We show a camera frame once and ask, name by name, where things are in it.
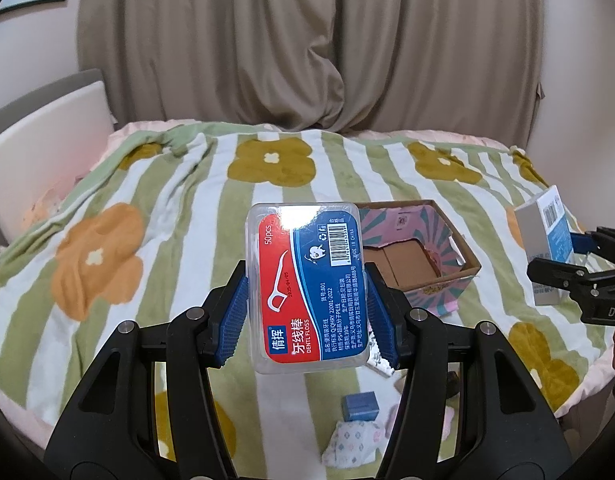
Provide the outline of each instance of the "gray headboard edge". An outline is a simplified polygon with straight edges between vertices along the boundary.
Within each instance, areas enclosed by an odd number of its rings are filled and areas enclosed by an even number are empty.
[[[0,134],[12,124],[16,124],[22,118],[52,101],[96,81],[103,81],[103,75],[99,69],[92,68],[63,77],[12,101],[0,109]],[[7,245],[7,241],[0,230],[0,246],[5,245]]]

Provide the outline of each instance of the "striped blanket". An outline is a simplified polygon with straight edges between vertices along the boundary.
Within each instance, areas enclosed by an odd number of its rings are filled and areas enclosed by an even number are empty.
[[[0,254],[0,389],[55,424],[119,322],[167,322],[225,284],[243,258],[244,220],[254,203],[424,198],[443,209],[482,265],[445,321],[494,321],[562,413],[612,331],[580,323],[571,300],[534,306],[513,207],[542,189],[515,149],[225,123],[137,132],[79,182],[57,215]],[[591,257],[588,265],[607,264]],[[246,323],[235,356],[210,374],[239,474],[373,476],[379,454],[361,470],[326,468],[319,456],[342,418],[341,397],[375,391],[385,422],[399,399],[396,378],[365,367],[259,376],[249,338]],[[166,389],[160,370],[157,392]],[[165,394],[157,396],[157,415],[162,453],[173,457]],[[451,453],[448,439],[441,456]]]

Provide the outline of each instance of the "beige curtain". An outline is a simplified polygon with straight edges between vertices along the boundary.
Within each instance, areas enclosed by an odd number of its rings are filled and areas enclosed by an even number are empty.
[[[524,146],[542,0],[81,0],[122,122],[436,129]]]

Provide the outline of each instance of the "white headboard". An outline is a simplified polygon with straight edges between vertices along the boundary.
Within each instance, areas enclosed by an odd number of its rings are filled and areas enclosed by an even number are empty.
[[[113,133],[102,81],[70,92],[0,134],[0,229],[22,234],[25,211],[55,183],[87,173]]]

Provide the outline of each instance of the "cardboard box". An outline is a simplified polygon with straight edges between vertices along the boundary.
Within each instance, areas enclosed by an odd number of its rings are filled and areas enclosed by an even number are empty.
[[[572,235],[565,217],[565,208],[556,186],[534,195],[514,209],[527,261],[547,258],[562,263],[573,263]],[[537,305],[552,305],[561,301],[564,291],[533,283]]]
[[[363,254],[413,307],[443,316],[481,269],[465,239],[433,200],[358,203]]]

